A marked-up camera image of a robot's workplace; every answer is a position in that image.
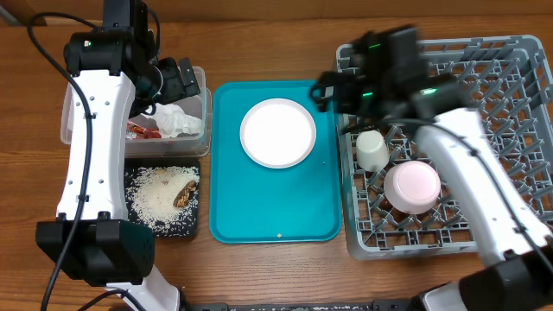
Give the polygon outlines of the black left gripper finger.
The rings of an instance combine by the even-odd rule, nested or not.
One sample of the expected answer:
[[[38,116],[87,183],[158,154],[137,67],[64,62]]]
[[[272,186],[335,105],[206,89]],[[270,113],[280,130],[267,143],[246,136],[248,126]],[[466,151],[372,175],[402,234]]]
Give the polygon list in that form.
[[[163,80],[158,103],[172,104],[185,98],[185,85],[176,61],[171,57],[159,60],[157,68],[161,71]]]
[[[184,93],[186,96],[195,96],[200,94],[200,87],[194,74],[194,70],[189,58],[179,60],[179,68],[183,81]]]

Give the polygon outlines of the white napkin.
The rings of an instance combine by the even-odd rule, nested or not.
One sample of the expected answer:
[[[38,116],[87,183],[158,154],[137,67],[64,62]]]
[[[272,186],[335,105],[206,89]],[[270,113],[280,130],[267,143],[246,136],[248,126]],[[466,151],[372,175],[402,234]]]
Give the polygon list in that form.
[[[156,122],[162,138],[176,138],[180,134],[196,135],[202,130],[202,120],[189,116],[184,110],[175,104],[156,104],[153,115],[147,115]]]

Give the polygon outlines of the red snack wrapper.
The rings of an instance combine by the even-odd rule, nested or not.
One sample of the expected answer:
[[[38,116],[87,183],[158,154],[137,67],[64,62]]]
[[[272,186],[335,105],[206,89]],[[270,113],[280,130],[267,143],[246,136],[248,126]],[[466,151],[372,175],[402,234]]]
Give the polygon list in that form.
[[[158,130],[145,128],[131,121],[127,123],[126,138],[129,140],[134,139],[157,139],[161,138],[161,134]]]

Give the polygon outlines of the white cup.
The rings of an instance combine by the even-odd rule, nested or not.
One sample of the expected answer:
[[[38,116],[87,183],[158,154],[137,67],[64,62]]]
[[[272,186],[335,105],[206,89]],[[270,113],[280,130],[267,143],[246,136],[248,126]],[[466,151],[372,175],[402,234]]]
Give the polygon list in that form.
[[[390,160],[384,137],[376,130],[363,131],[356,139],[358,165],[369,172],[385,168]]]

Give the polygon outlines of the large white plate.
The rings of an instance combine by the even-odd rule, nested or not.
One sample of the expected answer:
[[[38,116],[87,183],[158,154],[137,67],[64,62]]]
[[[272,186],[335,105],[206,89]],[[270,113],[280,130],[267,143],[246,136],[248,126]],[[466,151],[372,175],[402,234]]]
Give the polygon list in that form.
[[[312,115],[296,101],[269,98],[245,114],[239,131],[244,152],[257,164],[291,168],[311,153],[317,129]]]

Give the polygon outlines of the small pink plate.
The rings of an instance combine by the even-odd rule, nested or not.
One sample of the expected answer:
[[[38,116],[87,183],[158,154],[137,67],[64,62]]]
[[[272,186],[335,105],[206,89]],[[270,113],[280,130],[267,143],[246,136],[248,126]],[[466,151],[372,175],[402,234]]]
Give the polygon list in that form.
[[[409,161],[391,168],[384,180],[385,198],[398,211],[426,213],[441,192],[441,180],[427,163]]]

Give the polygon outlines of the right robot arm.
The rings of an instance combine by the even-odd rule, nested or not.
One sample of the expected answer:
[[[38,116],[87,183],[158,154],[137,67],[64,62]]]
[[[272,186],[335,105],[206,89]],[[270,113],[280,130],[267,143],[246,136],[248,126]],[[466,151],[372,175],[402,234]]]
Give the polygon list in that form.
[[[403,125],[435,164],[477,243],[483,270],[414,296],[412,310],[536,310],[552,303],[552,231],[496,158],[481,116],[450,74],[325,72],[309,91],[320,111]]]

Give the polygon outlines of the clear plastic bin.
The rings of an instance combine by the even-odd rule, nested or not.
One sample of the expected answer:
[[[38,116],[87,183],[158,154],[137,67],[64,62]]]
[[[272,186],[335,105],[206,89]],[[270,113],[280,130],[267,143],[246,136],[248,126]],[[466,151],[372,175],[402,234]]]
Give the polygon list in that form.
[[[188,156],[207,154],[211,140],[212,98],[205,71],[192,67],[200,93],[174,104],[156,106],[152,116],[128,121],[125,155],[128,157]]]

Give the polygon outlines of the grey dish rack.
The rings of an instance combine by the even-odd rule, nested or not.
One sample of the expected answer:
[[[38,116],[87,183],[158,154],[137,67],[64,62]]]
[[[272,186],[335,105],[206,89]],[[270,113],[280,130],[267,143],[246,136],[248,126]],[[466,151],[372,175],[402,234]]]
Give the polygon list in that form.
[[[552,76],[531,35],[426,40],[419,44],[433,75],[454,75],[480,111],[494,154],[528,207],[552,221]],[[476,244],[446,188],[426,213],[399,212],[385,198],[385,172],[356,159],[355,133],[340,135],[346,246],[358,260],[473,252]]]

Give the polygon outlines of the brown food piece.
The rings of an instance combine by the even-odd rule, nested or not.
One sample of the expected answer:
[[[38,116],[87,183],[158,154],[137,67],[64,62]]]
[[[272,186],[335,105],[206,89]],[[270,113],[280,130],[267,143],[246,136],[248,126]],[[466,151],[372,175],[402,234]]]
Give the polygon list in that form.
[[[189,181],[184,188],[175,196],[173,207],[183,208],[186,207],[194,196],[198,188],[198,183],[196,181]]]

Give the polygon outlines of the teal plastic tray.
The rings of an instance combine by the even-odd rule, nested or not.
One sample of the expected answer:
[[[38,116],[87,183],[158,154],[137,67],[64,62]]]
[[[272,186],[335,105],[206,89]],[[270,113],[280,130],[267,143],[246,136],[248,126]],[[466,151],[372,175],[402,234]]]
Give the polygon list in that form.
[[[321,242],[341,228],[336,122],[309,98],[311,80],[229,82],[213,95],[209,229],[225,244]],[[244,151],[246,113],[271,98],[295,101],[313,117],[315,146],[291,168],[266,168]]]

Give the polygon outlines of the metal frame post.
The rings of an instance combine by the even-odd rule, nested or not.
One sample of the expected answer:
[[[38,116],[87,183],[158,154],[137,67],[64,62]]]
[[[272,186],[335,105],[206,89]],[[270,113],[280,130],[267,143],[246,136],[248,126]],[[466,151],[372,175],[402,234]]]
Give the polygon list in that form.
[[[2,27],[20,26],[21,23],[9,13],[2,5],[0,5],[0,20]]]

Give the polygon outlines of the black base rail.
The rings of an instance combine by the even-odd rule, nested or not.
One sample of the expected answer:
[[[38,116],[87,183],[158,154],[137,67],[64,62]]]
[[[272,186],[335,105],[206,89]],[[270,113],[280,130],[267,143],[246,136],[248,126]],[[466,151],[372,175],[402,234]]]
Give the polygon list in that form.
[[[187,303],[181,310],[190,311],[413,311],[420,310],[411,299],[377,299],[369,302],[229,305],[219,303]]]

